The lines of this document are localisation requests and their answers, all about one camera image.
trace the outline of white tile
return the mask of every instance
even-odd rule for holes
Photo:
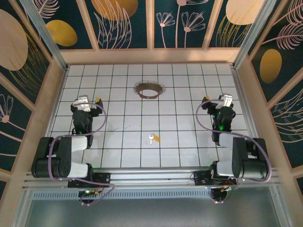
[[[70,116],[56,117],[55,123],[53,124],[53,131],[70,131],[71,120],[72,118]]]
[[[200,64],[187,64],[187,71],[189,75],[202,75]]]
[[[158,102],[157,101],[143,101],[142,115],[158,115]]]
[[[94,88],[80,88],[78,97],[79,96],[88,96],[89,101],[94,102],[94,92],[95,92]]]
[[[234,112],[236,112],[236,114],[242,114],[242,109],[241,109],[241,105],[240,105],[240,101],[239,100],[233,100],[233,110]]]
[[[141,167],[160,167],[159,149],[142,149]]]
[[[102,168],[117,168],[121,165],[121,149],[104,149]]]
[[[156,64],[144,64],[143,75],[157,75],[158,69]]]
[[[178,134],[176,131],[161,131],[161,148],[178,148]]]
[[[113,77],[111,87],[126,87],[126,79],[126,76]]]
[[[121,167],[140,167],[140,149],[123,149]]]
[[[177,115],[178,130],[195,130],[193,115]]]
[[[71,102],[60,102],[57,116],[72,116]]]
[[[219,75],[231,75],[231,66],[228,64],[216,64],[217,71]]]
[[[158,76],[158,83],[164,87],[174,87],[172,76]]]
[[[219,76],[220,84],[222,87],[234,87],[235,83],[232,76]]]
[[[204,76],[205,87],[219,87],[220,82],[217,75]]]
[[[124,116],[108,116],[106,131],[123,131]]]
[[[197,148],[180,149],[181,167],[200,166]]]
[[[158,76],[157,75],[143,75],[143,81],[149,81],[149,82],[158,82]]]
[[[190,94],[192,100],[203,100],[206,96],[205,88],[204,87],[191,87]]]
[[[80,88],[95,88],[97,76],[95,77],[82,77]]]
[[[101,167],[102,149],[87,149],[84,151],[83,163],[90,163],[93,168]]]
[[[96,87],[110,87],[112,83],[112,76],[98,76]]]
[[[125,102],[109,102],[108,115],[124,115]]]
[[[214,161],[218,161],[216,148],[199,148],[200,166],[210,166]]]
[[[125,131],[123,134],[123,148],[140,148],[141,147],[141,132],[140,131]]]
[[[176,114],[175,101],[159,101],[160,115]]]
[[[209,129],[212,129],[212,120],[210,115],[199,115],[198,119],[200,121],[200,123],[204,126],[207,127]],[[198,122],[196,121],[196,116],[195,116],[195,125],[196,125],[196,130],[205,130],[204,128],[202,128]]]
[[[186,64],[173,64],[172,71],[173,75],[187,75]]]
[[[124,101],[126,95],[126,88],[112,88],[110,90],[110,101]]]
[[[78,98],[78,88],[68,88],[64,89],[61,97],[61,101],[73,102]]]
[[[179,147],[180,148],[196,148],[195,131],[178,131]]]
[[[204,87],[204,79],[202,75],[198,76],[189,76],[189,85],[190,87]]]
[[[141,76],[143,65],[128,65],[128,75]]]
[[[219,161],[231,161],[232,160],[232,150],[228,148],[218,147]]]
[[[134,92],[133,88],[127,88],[126,100],[127,101],[141,101],[142,98],[137,93]]]
[[[188,75],[174,76],[174,87],[189,87]]]
[[[159,116],[142,116],[142,131],[159,131]]]
[[[162,148],[161,149],[161,167],[179,167],[179,149]]]
[[[161,116],[160,115],[160,130],[162,131],[176,131],[177,120],[174,115]]]
[[[203,75],[217,75],[216,65],[202,64]]]
[[[101,98],[102,101],[109,101],[110,88],[96,88],[94,94],[94,100]]]
[[[165,92],[159,95],[159,100],[175,100],[174,88],[168,87]]]
[[[171,64],[158,64],[158,75],[172,75]]]
[[[103,114],[101,114],[98,117],[94,117],[93,118],[93,127],[92,127],[93,131],[96,131],[98,128],[100,128],[101,125],[103,124],[103,122],[104,122]]]
[[[189,88],[188,87],[175,88],[175,98],[176,100],[191,100]]]
[[[232,95],[233,100],[239,100],[237,89],[235,87],[223,87],[222,91],[223,93]]]
[[[99,65],[98,76],[111,76],[113,75],[113,65]]]
[[[135,87],[136,83],[142,81],[142,76],[127,76],[127,87]]]
[[[83,76],[96,76],[98,74],[98,65],[86,65],[84,67]]]
[[[141,115],[142,102],[127,101],[125,104],[125,115]]]
[[[77,150],[72,153],[71,161],[82,163],[82,158],[83,158],[83,150]]]
[[[177,114],[193,114],[191,101],[176,101]]]
[[[218,99],[222,95],[222,90],[220,87],[207,87],[206,94],[210,99]]]
[[[212,132],[196,131],[199,148],[215,148],[216,144],[212,140]]]
[[[82,76],[84,65],[71,65],[68,71],[69,76]]]
[[[93,144],[91,145],[91,149],[102,149],[104,143],[104,132],[96,132],[94,134]]]
[[[67,77],[64,88],[79,88],[82,77]]]
[[[121,148],[122,132],[109,131],[105,133],[104,148]]]
[[[236,115],[232,121],[232,130],[246,130],[246,123],[243,115]]]
[[[113,71],[113,75],[114,76],[126,76],[127,75],[127,65],[114,65],[114,71]]]
[[[53,131],[51,133],[51,137],[56,138],[57,136],[63,136],[63,135],[69,135],[70,133],[68,131]]]
[[[141,132],[141,146],[142,148],[159,148],[159,142],[157,141],[153,141],[151,144],[151,140],[149,138],[149,136],[154,133],[156,136],[159,136],[161,139],[161,143],[162,143],[162,132],[161,135],[158,131],[142,131]]]
[[[141,131],[141,116],[125,116],[124,131]]]

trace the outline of key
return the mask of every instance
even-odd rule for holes
[[[153,135],[150,135],[150,140],[151,140],[151,144],[152,144],[152,140],[153,140]]]

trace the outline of yellow tag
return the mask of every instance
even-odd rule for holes
[[[160,142],[160,138],[159,138],[158,136],[156,136],[156,135],[153,136],[153,139],[154,139],[155,141],[157,141],[157,142]]]

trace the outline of gray floor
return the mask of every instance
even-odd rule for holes
[[[278,227],[268,188],[238,189],[224,204],[209,198],[33,201],[27,227]]]

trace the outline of white grid floor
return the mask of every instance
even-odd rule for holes
[[[153,100],[133,91],[137,82],[157,81],[166,87]],[[73,153],[73,161],[93,167],[192,167],[230,160],[232,151],[212,142],[211,132],[196,123],[194,113],[204,96],[229,93],[237,113],[232,129],[248,134],[230,66],[227,64],[72,65],[60,98],[51,136],[73,128],[71,103],[80,95],[100,97],[108,120],[94,135],[91,149]],[[200,121],[211,128],[211,117],[200,110]],[[104,116],[94,118],[93,130]],[[161,138],[150,145],[149,135]]]

